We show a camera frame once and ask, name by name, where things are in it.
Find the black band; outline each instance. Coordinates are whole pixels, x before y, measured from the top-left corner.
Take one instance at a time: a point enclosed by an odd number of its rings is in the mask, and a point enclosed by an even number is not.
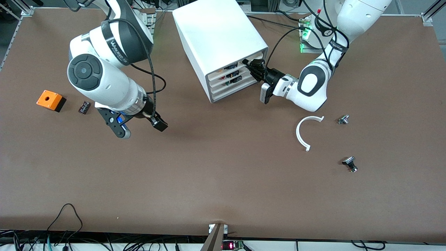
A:
[[[344,47],[344,46],[336,43],[333,39],[330,40],[329,44],[331,45],[331,47],[333,47],[333,49],[339,50],[342,53],[346,53],[348,50],[347,47]]]
[[[319,21],[319,18],[316,18],[316,28],[321,32],[322,36],[324,37],[329,37],[333,34],[333,32],[335,31],[333,28],[327,28],[325,26],[323,26],[321,24],[321,22]]]
[[[108,47],[113,52],[115,57],[119,60],[119,62],[121,62],[121,64],[129,65],[130,62],[125,53],[119,47],[118,42],[115,39],[115,36],[113,36],[112,29],[110,28],[110,23],[108,23],[108,21],[102,21],[101,30],[102,30],[102,35],[104,36],[104,39],[108,44]]]

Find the white plastic drawer unit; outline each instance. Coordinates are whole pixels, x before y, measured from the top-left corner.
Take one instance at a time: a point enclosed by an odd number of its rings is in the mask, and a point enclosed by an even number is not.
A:
[[[235,0],[198,0],[173,18],[211,103],[257,82],[242,61],[265,59],[268,46]]]

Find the cable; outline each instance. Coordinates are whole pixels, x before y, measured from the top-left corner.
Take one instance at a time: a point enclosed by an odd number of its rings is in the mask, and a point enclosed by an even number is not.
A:
[[[151,72],[146,71],[146,70],[144,70],[144,69],[142,69],[142,68],[139,68],[138,66],[136,66],[136,65],[134,65],[134,64],[130,64],[130,65],[131,65],[133,68],[135,68],[135,69],[137,69],[137,70],[139,70],[139,71],[145,72],[145,73],[147,73],[147,74],[149,74],[149,75],[152,74]],[[155,77],[161,79],[161,80],[164,82],[163,88],[161,88],[161,89],[155,91],[155,92],[158,93],[158,92],[164,90],[164,88],[166,88],[166,80],[165,80],[163,77],[161,77],[160,75],[158,75],[158,74],[155,74]]]
[[[68,7],[68,9],[70,9],[70,11],[72,11],[72,12],[77,12],[77,11],[79,11],[79,9],[81,8],[81,7],[79,6],[79,4],[78,4],[77,8],[71,8],[71,7],[68,5],[68,3],[66,2],[66,0],[63,0],[63,2],[64,2],[65,5]]]
[[[108,6],[108,13],[104,21],[107,21],[110,18],[110,15],[112,14],[112,8],[110,7],[110,4],[108,4],[108,1],[105,1],[105,4]]]
[[[353,242],[353,240],[350,240],[350,241],[351,241],[351,243],[352,243],[355,247],[363,248],[363,249],[365,249],[365,251],[368,251],[369,249],[370,249],[370,250],[380,251],[380,250],[384,250],[384,249],[386,248],[386,244],[385,244],[384,242],[382,243],[382,244],[383,244],[383,247],[381,247],[381,248],[374,248],[374,247],[368,247],[368,246],[366,246],[365,243],[364,243],[363,241],[361,241],[361,240],[360,240],[359,242],[361,242],[362,246],[357,245],[356,243]]]
[[[50,236],[48,235],[47,239],[46,239],[46,244],[48,245],[48,250],[49,251],[53,251],[53,248],[51,247],[51,243],[50,243]]]
[[[76,1],[77,3],[77,7],[76,8],[71,8],[68,3],[66,2],[66,0],[63,0],[63,2],[65,3],[65,5],[68,7],[68,9],[70,9],[70,11],[72,12],[78,12],[80,10],[81,7],[88,7],[90,6],[95,0],[91,0],[88,4],[85,4],[86,2],[88,2],[88,0],[85,0],[83,3],[79,3],[78,1]]]
[[[108,241],[108,244],[110,245],[111,251],[114,251],[113,245],[111,244],[112,242],[110,241],[110,238],[108,237],[107,233],[104,233],[104,235],[105,235],[105,238],[107,238],[107,241]]]
[[[276,50],[277,46],[279,45],[280,41],[282,41],[282,39],[283,39],[284,37],[286,37],[286,35],[290,34],[291,32],[293,32],[293,31],[295,31],[295,30],[297,30],[297,29],[300,29],[300,30],[309,29],[309,30],[313,31],[313,33],[316,35],[316,38],[318,39],[318,41],[319,41],[321,47],[322,47],[322,48],[324,47],[324,45],[322,44],[322,41],[321,41],[321,39],[319,38],[319,36],[318,36],[318,35],[314,32],[314,30],[312,30],[311,28],[308,28],[308,27],[307,27],[307,28],[305,28],[305,27],[297,27],[297,28],[291,29],[291,30],[289,30],[288,32],[286,32],[285,34],[283,34],[282,37],[279,38],[279,40],[277,41],[276,45],[274,46],[273,50],[271,51],[271,54],[270,54],[269,57],[268,57],[268,60],[266,61],[266,64],[265,64],[265,71],[266,71],[266,69],[267,69],[267,67],[268,67],[269,60],[271,59],[271,56],[273,55],[273,53],[274,53],[274,51]],[[333,67],[331,66],[331,64],[330,64],[330,62],[329,62],[329,59],[328,59],[328,57],[327,57],[327,54],[326,54],[325,50],[323,50],[322,52],[323,52],[323,54],[324,54],[324,56],[325,56],[325,59],[327,60],[327,63],[328,63],[328,66],[329,66],[330,70],[333,71]]]
[[[111,249],[109,248],[109,247],[107,247],[104,243],[100,243],[100,242],[98,242],[98,241],[96,241],[96,240],[93,240],[93,239],[90,239],[90,238],[80,238],[79,240],[81,240],[81,241],[83,241],[83,242],[86,242],[86,243],[92,243],[92,244],[101,244],[104,248],[106,248],[108,251],[113,251],[113,247],[112,247],[112,244],[110,243],[110,246],[111,246]]]
[[[150,71],[153,73],[152,75],[152,85],[153,85],[153,110],[152,110],[152,117],[155,116],[155,112],[156,112],[156,107],[157,107],[157,92],[156,92],[156,86],[155,86],[155,72],[153,70],[153,64],[152,64],[152,59],[150,58],[150,53],[149,50],[147,49],[146,44],[143,42],[141,35],[139,34],[138,30],[135,28],[135,26],[129,22],[128,20],[122,19],[122,18],[117,18],[117,19],[113,19],[111,21],[108,21],[109,23],[116,23],[116,22],[124,22],[126,24],[128,24],[133,31],[135,31],[135,33],[138,36],[138,39],[140,41],[140,43],[143,45],[145,53],[147,55],[147,59],[149,60],[149,65],[150,65]]]
[[[166,249],[166,251],[168,251],[167,247],[166,247],[166,243],[164,243],[164,240],[162,240],[162,241],[163,241],[164,248]]]
[[[247,16],[247,17],[254,18],[254,19],[258,19],[258,20],[265,21],[265,22],[272,23],[272,24],[276,24],[276,25],[285,26],[285,27],[298,28],[298,27],[296,27],[296,26],[286,25],[286,24],[282,24],[282,23],[274,22],[274,21],[271,21],[271,20],[266,20],[266,19],[263,19],[263,18],[260,18],[260,17],[255,17],[255,16]]]
[[[308,4],[306,3],[305,0],[302,0],[302,2],[305,4],[305,6],[307,7],[307,9],[311,12],[311,14],[314,15],[315,18],[319,19],[321,22],[323,22],[324,24],[326,24],[327,26],[331,27],[332,29],[334,29],[335,31],[339,32],[339,34],[341,34],[345,40],[347,41],[347,48],[350,47],[350,41],[348,40],[348,37],[340,30],[338,30],[336,27],[333,27],[332,25],[330,25],[329,23],[327,23],[325,20],[323,20],[322,18],[320,18],[318,15],[316,15],[314,13],[314,11],[308,6]]]
[[[71,203],[66,203],[65,205],[62,206],[62,208],[61,208],[60,211],[59,211],[59,214],[58,214],[57,217],[53,220],[53,222],[48,226],[48,228],[46,229],[46,232],[48,232],[48,231],[50,230],[50,227],[56,222],[57,219],[59,219],[60,214],[62,213],[63,209],[64,209],[65,206],[67,206],[67,205],[69,205],[69,206],[71,206],[71,207],[73,208],[74,214],[76,215],[77,219],[78,219],[79,222],[81,223],[81,227],[80,227],[76,232],[74,232],[74,233],[72,233],[70,236],[68,236],[68,238],[66,239],[66,240],[68,241],[74,234],[78,233],[78,232],[82,229],[82,227],[83,227],[82,220],[81,220],[81,218],[79,217],[78,212],[76,211],[76,208],[75,208],[75,207],[73,206],[73,204],[71,204]]]
[[[160,17],[158,17],[158,18],[155,20],[155,22],[154,22],[153,24],[148,25],[148,27],[155,25],[155,24],[158,22],[158,20],[160,20],[168,10],[169,10],[169,6],[167,6],[166,9],[163,10],[163,13],[161,13]]]
[[[144,9],[138,2],[136,2],[136,0],[133,0],[134,3],[136,3],[139,7],[141,7],[141,9]]]

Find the black base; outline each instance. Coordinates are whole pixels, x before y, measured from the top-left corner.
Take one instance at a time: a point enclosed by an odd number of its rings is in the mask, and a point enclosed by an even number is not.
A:
[[[66,98],[62,97],[62,99],[60,100],[59,104],[57,105],[55,111],[56,112],[60,112],[60,110],[62,109],[62,106],[65,104],[66,102]]]

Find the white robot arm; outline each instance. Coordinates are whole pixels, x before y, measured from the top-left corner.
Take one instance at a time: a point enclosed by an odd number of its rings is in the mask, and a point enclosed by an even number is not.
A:
[[[328,80],[334,74],[350,43],[378,20],[391,1],[345,0],[337,18],[337,29],[324,53],[308,64],[298,79],[276,69],[265,70],[262,62],[245,62],[251,74],[257,80],[265,82],[262,85],[260,100],[266,104],[272,95],[282,96],[305,110],[317,111],[327,100]],[[265,74],[259,76],[262,67]]]
[[[153,48],[149,29],[126,0],[95,0],[94,4],[109,19],[71,40],[70,83],[96,102],[95,107],[117,137],[130,137],[125,123],[133,117],[145,117],[163,131],[167,123],[154,110],[155,102],[119,69],[149,58]]]

